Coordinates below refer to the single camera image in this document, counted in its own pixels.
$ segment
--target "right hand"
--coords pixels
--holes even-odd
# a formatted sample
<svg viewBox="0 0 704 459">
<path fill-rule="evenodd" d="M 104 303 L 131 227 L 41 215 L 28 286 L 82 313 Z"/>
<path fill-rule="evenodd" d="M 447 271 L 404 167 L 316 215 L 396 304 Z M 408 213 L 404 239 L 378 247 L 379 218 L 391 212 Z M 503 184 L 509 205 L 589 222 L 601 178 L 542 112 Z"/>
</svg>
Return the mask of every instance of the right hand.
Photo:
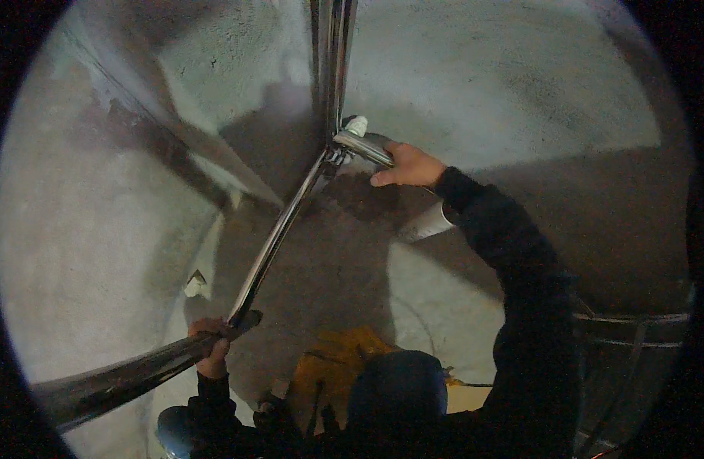
<svg viewBox="0 0 704 459">
<path fill-rule="evenodd" d="M 373 175 L 370 184 L 374 187 L 390 184 L 432 187 L 446 170 L 446 164 L 413 145 L 390 141 L 385 149 L 393 155 L 395 167 Z"/>
</svg>

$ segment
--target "steel pipe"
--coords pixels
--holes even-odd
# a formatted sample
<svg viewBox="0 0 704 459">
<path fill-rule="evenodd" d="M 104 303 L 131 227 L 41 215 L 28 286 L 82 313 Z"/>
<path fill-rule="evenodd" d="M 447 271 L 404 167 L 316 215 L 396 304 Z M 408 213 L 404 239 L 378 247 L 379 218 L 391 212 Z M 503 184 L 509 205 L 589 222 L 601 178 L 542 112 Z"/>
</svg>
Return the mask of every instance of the steel pipe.
<svg viewBox="0 0 704 459">
<path fill-rule="evenodd" d="M 256 326 L 262 315 L 223 335 L 203 332 L 90 372 L 31 386 L 34 399 L 58 433 L 136 399 L 209 355 L 222 337 L 234 341 Z"/>
<path fill-rule="evenodd" d="M 326 150 L 320 154 L 291 202 L 281 212 L 258 254 L 227 320 L 225 336 L 230 340 L 259 322 L 259 313 L 251 318 L 247 312 L 283 237 L 298 214 L 303 198 L 319 178 L 325 158 Z M 64 433 L 138 398 L 191 368 L 208 355 L 221 337 L 218 334 L 200 334 L 181 339 L 114 365 L 35 384 L 31 390 L 46 417 L 59 433 Z"/>
<path fill-rule="evenodd" d="M 275 222 L 275 226 L 273 226 L 271 234 L 265 240 L 265 244 L 260 250 L 260 254 L 258 254 L 257 258 L 255 258 L 255 262 L 250 268 L 248 277 L 245 280 L 243 286 L 240 288 L 240 293 L 237 295 L 235 305 L 232 307 L 232 310 L 229 313 L 229 316 L 227 318 L 227 325 L 229 325 L 230 327 L 237 327 L 237 324 L 239 324 L 243 320 L 243 317 L 245 317 L 245 313 L 247 312 L 247 310 L 249 310 L 253 299 L 255 299 L 255 295 L 257 294 L 258 288 L 260 287 L 261 282 L 265 278 L 267 269 L 271 265 L 273 257 L 275 256 L 275 253 L 278 251 L 278 247 L 283 241 L 283 237 L 288 232 L 288 228 L 290 227 L 294 218 L 296 218 L 296 215 L 298 214 L 301 201 L 304 197 L 309 194 L 311 189 L 314 187 L 314 184 L 320 177 L 322 173 L 321 164 L 324 162 L 324 159 L 327 157 L 327 154 L 328 153 L 326 149 L 321 152 L 316 162 L 311 166 L 311 169 L 309 170 L 308 174 L 306 174 L 306 178 L 303 179 L 301 187 L 293 196 L 288 206 L 283 209 L 283 212 L 281 212 L 281 215 Z"/>
<path fill-rule="evenodd" d="M 326 146 L 339 131 L 357 0 L 312 0 L 311 27 L 317 104 L 324 116 Z"/>
<path fill-rule="evenodd" d="M 366 160 L 375 164 L 393 168 L 395 163 L 393 158 L 382 147 L 376 145 L 364 137 L 357 136 L 349 131 L 341 131 L 334 136 L 334 142 L 344 145 L 355 153 L 364 156 Z"/>
<path fill-rule="evenodd" d="M 314 47 L 318 97 L 325 106 L 323 112 L 326 114 L 325 145 L 295 196 L 279 215 L 253 263 L 228 315 L 228 327 L 222 335 L 202 333 L 110 366 L 32 385 L 34 399 L 59 433 L 138 398 L 208 355 L 222 336 L 234 340 L 259 321 L 259 313 L 255 319 L 248 316 L 249 307 L 283 237 L 298 214 L 303 198 L 309 195 L 323 173 L 322 164 L 331 152 L 332 138 L 339 129 L 342 114 L 350 33 L 354 30 L 357 0 L 327 0 L 313 4 L 316 5 L 312 5 L 311 13 L 316 29 Z"/>
</svg>

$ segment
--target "yellow object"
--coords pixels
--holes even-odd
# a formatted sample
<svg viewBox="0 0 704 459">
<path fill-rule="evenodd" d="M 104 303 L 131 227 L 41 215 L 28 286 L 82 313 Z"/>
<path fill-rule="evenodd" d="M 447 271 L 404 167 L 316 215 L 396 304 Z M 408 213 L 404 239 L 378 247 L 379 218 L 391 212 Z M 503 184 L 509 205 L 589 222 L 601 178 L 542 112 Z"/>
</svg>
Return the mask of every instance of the yellow object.
<svg viewBox="0 0 704 459">
<path fill-rule="evenodd" d="M 308 425 L 317 381 L 322 380 L 324 386 L 319 400 L 319 412 L 331 403 L 339 424 L 344 428 L 350 390 L 365 368 L 365 363 L 376 355 L 396 349 L 385 344 L 368 326 L 341 332 L 320 332 L 317 344 L 298 360 L 291 381 L 287 400 L 299 425 Z M 317 432 L 321 431 L 321 424 L 317 422 Z"/>
</svg>

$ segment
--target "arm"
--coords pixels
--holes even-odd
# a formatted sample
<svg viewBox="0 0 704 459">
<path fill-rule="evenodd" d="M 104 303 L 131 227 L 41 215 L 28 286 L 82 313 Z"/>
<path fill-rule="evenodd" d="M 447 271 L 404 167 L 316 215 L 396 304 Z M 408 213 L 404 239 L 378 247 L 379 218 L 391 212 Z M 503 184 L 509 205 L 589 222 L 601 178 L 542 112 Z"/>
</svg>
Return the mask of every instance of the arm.
<svg viewBox="0 0 704 459">
<path fill-rule="evenodd" d="M 191 324 L 189 335 L 200 331 L 219 332 L 222 326 L 221 318 L 200 319 Z M 243 426 L 235 416 L 237 405 L 229 397 L 225 363 L 228 351 L 229 342 L 221 339 L 210 355 L 196 364 L 199 394 L 188 403 L 193 459 L 262 455 L 262 442 L 255 429 Z"/>
<path fill-rule="evenodd" d="M 571 453 L 579 382 L 568 302 L 569 276 L 555 251 L 512 198 L 410 145 L 386 146 L 396 168 L 371 182 L 432 187 L 459 213 L 469 246 L 497 273 L 505 324 L 493 354 L 492 392 L 478 419 L 513 453 Z"/>
</svg>

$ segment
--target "wrist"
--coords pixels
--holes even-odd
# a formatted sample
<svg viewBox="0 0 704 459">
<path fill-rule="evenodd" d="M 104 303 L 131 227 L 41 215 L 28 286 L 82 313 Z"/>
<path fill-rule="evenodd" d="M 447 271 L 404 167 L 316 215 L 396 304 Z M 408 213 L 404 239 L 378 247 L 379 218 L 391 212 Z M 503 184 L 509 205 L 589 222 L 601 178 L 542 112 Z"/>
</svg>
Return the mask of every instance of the wrist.
<svg viewBox="0 0 704 459">
<path fill-rule="evenodd" d="M 439 164 L 437 164 L 437 167 L 435 169 L 435 172 L 433 173 L 433 178 L 431 181 L 427 184 L 428 187 L 434 188 L 439 184 L 439 181 L 442 179 L 442 176 L 444 175 L 444 172 L 447 169 L 447 165 L 444 164 L 443 162 L 439 161 Z"/>
<path fill-rule="evenodd" d="M 224 362 L 199 362 L 196 364 L 196 371 L 199 372 L 202 376 L 209 379 L 221 379 L 227 375 L 227 365 L 225 365 Z"/>
</svg>

